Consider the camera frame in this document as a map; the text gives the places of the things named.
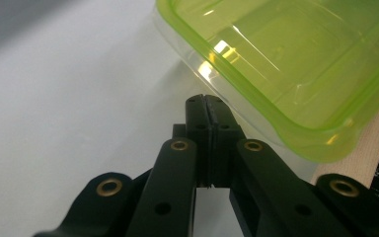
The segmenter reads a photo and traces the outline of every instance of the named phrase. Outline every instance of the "white surface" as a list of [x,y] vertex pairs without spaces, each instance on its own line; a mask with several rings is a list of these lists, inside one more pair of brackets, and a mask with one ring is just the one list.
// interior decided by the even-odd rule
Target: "white surface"
[[[0,0],[0,237],[55,228],[100,174],[151,168],[185,100],[206,93],[153,6]],[[313,164],[280,155],[311,177]],[[228,192],[197,193],[194,236],[242,236]]]

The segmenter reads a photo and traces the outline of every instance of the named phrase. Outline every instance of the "brass screw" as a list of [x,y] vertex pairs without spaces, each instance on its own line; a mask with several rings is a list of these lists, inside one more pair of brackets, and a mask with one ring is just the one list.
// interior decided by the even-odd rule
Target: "brass screw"
[[349,198],[356,198],[359,196],[359,189],[347,181],[332,180],[329,182],[329,186],[332,190],[342,196]]
[[245,148],[250,151],[261,151],[264,147],[257,141],[245,142]]
[[[114,185],[113,188],[107,189],[107,185]],[[116,195],[122,188],[122,182],[118,179],[106,179],[97,186],[97,194],[101,197],[111,197]]]
[[171,148],[178,151],[187,150],[189,148],[189,144],[184,141],[174,141],[171,144]]

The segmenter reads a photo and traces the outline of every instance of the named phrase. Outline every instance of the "green lid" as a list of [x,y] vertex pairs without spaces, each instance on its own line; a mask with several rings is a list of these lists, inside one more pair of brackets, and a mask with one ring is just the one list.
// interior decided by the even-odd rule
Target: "green lid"
[[379,110],[379,0],[157,0],[157,9],[202,58],[193,70],[223,96],[216,70],[304,158],[341,159]]

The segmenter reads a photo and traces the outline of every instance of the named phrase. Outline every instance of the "wooden surface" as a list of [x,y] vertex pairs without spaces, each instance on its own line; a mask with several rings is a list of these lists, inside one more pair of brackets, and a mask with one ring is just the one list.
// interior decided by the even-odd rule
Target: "wooden surface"
[[321,164],[313,175],[312,184],[324,174],[350,176],[369,188],[379,162],[379,113],[364,129],[355,150],[346,158],[330,164]]

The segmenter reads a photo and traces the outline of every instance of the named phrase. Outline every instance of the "transparent green lid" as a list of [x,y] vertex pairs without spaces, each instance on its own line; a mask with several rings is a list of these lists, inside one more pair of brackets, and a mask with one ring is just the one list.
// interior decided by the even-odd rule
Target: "transparent green lid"
[[157,9],[202,59],[192,69],[261,130],[223,91],[235,90],[304,158],[341,159],[379,110],[379,0],[157,0]]

